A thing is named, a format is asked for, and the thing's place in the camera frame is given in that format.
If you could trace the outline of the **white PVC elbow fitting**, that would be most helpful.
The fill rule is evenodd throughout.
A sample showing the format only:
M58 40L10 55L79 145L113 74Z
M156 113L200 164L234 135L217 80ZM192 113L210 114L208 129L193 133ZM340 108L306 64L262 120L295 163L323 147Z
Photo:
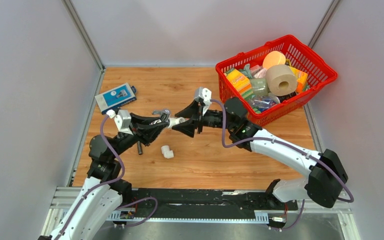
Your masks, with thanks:
M184 123L186 121L183 117L169 117L168 118L168 129L172 129L174 126Z

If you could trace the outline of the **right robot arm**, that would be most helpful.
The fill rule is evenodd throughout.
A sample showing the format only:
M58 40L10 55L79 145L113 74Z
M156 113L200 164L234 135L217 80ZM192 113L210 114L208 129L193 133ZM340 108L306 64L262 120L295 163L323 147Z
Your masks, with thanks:
M238 147L262 154L299 172L302 178L272 181L265 195L269 208L276 210L286 202L305 199L332 208L336 201L345 200L340 193L349 191L346 187L349 177L335 151L310 150L275 136L248 120L248 111L237 97L221 104L221 110L210 110L213 102L212 99L196 97L189 106L175 114L185 121L172 126L172 129L192 138L203 127L221 128L222 138L229 133L232 141L227 145L223 139L221 143L225 148Z

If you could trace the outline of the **white PVC elbow on table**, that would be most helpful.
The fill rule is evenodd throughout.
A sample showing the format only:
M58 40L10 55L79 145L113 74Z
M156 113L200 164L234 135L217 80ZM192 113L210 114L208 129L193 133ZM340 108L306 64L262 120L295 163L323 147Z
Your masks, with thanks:
M174 157L173 150L170 149L168 145L163 145L161 148L161 153L166 159L172 159Z

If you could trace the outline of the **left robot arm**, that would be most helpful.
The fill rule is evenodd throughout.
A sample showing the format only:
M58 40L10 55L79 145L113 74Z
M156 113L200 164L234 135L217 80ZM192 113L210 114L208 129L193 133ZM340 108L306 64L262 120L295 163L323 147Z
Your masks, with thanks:
M138 142L150 145L170 125L169 110L154 111L152 117L107 111L99 135L91 140L92 163L77 197L56 228L39 239L91 240L117 207L135 205L132 185L123 179L121 154Z

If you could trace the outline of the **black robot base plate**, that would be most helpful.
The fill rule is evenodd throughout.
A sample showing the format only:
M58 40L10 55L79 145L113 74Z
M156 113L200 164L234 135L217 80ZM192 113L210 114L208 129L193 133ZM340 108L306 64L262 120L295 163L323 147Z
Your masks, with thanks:
M296 202L280 202L263 190L137 188L122 205L130 203L135 217L153 219L250 220L255 211L298 210Z

